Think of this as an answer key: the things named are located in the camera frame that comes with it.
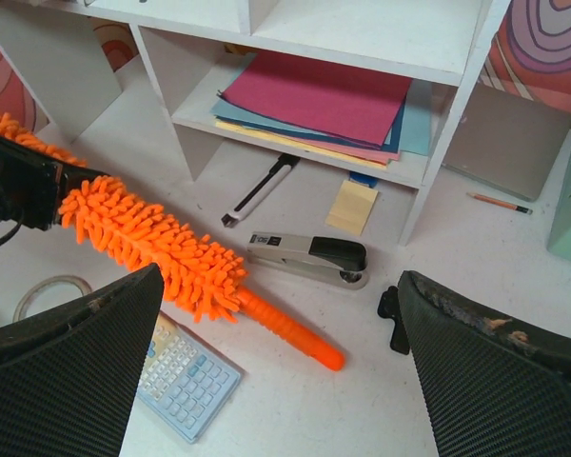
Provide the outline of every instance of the stapler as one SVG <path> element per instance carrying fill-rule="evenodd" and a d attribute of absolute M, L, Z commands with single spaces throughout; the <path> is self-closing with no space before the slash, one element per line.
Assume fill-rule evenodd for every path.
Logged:
<path fill-rule="evenodd" d="M 365 247 L 354 241 L 254 232 L 247 253 L 251 263 L 341 288 L 356 290 L 368 282 Z"/>

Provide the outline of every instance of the cable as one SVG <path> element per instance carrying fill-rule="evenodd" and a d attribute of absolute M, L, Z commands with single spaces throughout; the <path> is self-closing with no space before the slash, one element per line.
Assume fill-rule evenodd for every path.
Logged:
<path fill-rule="evenodd" d="M 4 245 L 10 238 L 15 236 L 15 234 L 19 231 L 23 224 L 24 220 L 24 212 L 22 209 L 19 209 L 19 217 L 17 218 L 17 225 L 13 227 L 6 235 L 0 238 L 0 247 Z"/>
<path fill-rule="evenodd" d="M 26 313 L 28 312 L 28 308 L 30 307 L 31 303 L 40 295 L 42 292 L 47 290 L 48 288 L 52 288 L 53 286 L 57 286 L 58 284 L 71 284 L 73 286 L 78 287 L 81 291 L 83 296 L 90 294 L 93 292 L 93 289 L 89 285 L 87 281 L 83 278 L 79 278 L 78 276 L 72 276 L 70 274 L 61 275 L 61 276 L 53 276 L 52 278 L 46 279 L 36 286 L 28 290 L 28 292 L 23 296 L 23 298 L 19 301 L 17 308 L 12 316 L 12 322 L 18 322 L 22 319 L 26 318 Z"/>

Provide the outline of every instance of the orange microfiber duster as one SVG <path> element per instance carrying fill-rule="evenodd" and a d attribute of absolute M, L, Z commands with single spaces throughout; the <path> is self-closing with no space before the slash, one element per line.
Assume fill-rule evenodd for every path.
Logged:
<path fill-rule="evenodd" d="M 0 113 L 0 135 L 73 165 L 85 164 L 65 149 L 45 145 L 7 113 Z M 130 271 L 158 264 L 164 298 L 193 313 L 195 322 L 203 315 L 237 322 L 233 313 L 241 311 L 328 368 L 345 364 L 340 351 L 242 285 L 243 258 L 210 243 L 209 235 L 196 238 L 188 224 L 128 193 L 120 179 L 100 176 L 83 182 L 64 199 L 59 214 L 65 228 L 75 225 L 78 243 L 89 239 Z"/>

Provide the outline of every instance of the colored construction paper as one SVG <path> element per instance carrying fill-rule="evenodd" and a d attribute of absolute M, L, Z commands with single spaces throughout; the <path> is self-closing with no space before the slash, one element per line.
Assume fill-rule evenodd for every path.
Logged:
<path fill-rule="evenodd" d="M 410 78 L 262 50 L 221 97 L 236 107 L 379 149 Z"/>
<path fill-rule="evenodd" d="M 335 152 L 330 149 L 318 148 L 317 146 L 309 145 L 306 143 L 301 143 L 296 138 L 290 138 L 283 135 L 278 135 L 276 133 L 271 133 L 269 131 L 248 129 L 243 126 L 238 126 L 236 124 L 230 124 L 228 122 L 216 121 L 216 127 L 220 129 L 235 131 L 252 138 L 259 138 L 261 140 L 271 141 L 280 145 L 290 146 L 296 149 L 308 150 L 310 152 L 316 152 L 318 154 L 326 155 L 328 157 L 333 157 L 335 159 L 346 160 L 352 164 L 362 165 L 364 167 L 372 167 L 374 169 L 386 169 L 388 158 L 381 157 L 376 161 L 370 161 L 363 158 L 359 158 L 353 155 L 342 154 L 340 152 Z"/>
<path fill-rule="evenodd" d="M 431 83 L 415 79 L 404 106 L 400 151 L 429 155 L 431 134 Z"/>
<path fill-rule="evenodd" d="M 231 80 L 228 85 L 231 85 L 252 60 L 256 58 L 255 52 L 249 52 L 242 59 L 241 65 L 235 70 Z M 278 133 L 280 135 L 286 135 L 290 137 L 296 137 L 306 140 L 318 140 L 324 141 L 326 143 L 334 143 L 335 145 L 345 145 L 351 147 L 358 147 L 359 145 L 347 141 L 343 138 L 335 138 L 333 136 L 327 135 L 317 130 L 304 129 L 302 127 L 292 126 L 286 124 L 285 122 L 276 121 L 274 119 L 269 119 L 268 117 L 261 116 L 260 114 L 255 114 L 246 109 L 241 109 L 231 105 L 226 100 L 218 98 L 218 101 L 211 109 L 211 113 L 214 114 L 218 119 L 229 122 L 232 124 L 239 124 L 241 126 L 249 127 L 252 129 L 262 129 L 267 131 L 272 131 L 273 133 Z M 400 129 L 402 127 L 402 120 L 404 119 L 404 113 L 398 112 L 396 120 L 393 122 L 391 130 L 385 138 L 384 144 L 381 150 L 387 152 L 397 152 L 400 145 Z"/>
<path fill-rule="evenodd" d="M 243 72 L 255 57 L 256 54 L 251 52 L 243 58 L 241 65 L 234 72 L 229 84 Z M 405 151 L 424 156 L 428 155 L 431 129 L 431 83 L 423 80 L 413 80 L 404 99 L 404 106 L 401 109 L 403 109 L 404 112 L 398 112 L 398 116 L 391 130 L 387 134 L 384 144 L 381 146 L 381 150 L 392 153 Z M 296 141 L 312 144 L 320 148 L 328 148 L 342 153 L 347 153 L 346 148 L 333 148 L 327 143 L 358 148 L 354 143 L 341 138 L 330 137 L 316 130 L 291 126 L 284 122 L 268 119 L 267 117 L 254 114 L 245 109 L 237 108 L 221 98 L 219 98 L 213 106 L 211 113 L 225 122 L 254 129 L 272 131 L 273 133 L 284 135 L 292 139 L 298 138 Z M 321 141 L 323 144 L 315 143 L 315 141 Z M 398 157 L 399 154 L 390 156 L 389 158 L 398 160 Z"/>

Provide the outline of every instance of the pink swirl pattern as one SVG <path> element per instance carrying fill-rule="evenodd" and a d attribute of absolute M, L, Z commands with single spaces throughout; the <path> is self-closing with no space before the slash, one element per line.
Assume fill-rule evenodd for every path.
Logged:
<path fill-rule="evenodd" d="M 120 69 L 137 54 L 127 25 L 100 19 L 90 20 L 113 70 Z M 45 113 L 34 102 L 1 53 L 0 110 L 10 112 L 22 126 L 34 131 L 38 131 L 48 122 Z"/>
<path fill-rule="evenodd" d="M 481 80 L 571 112 L 571 0 L 512 0 Z"/>

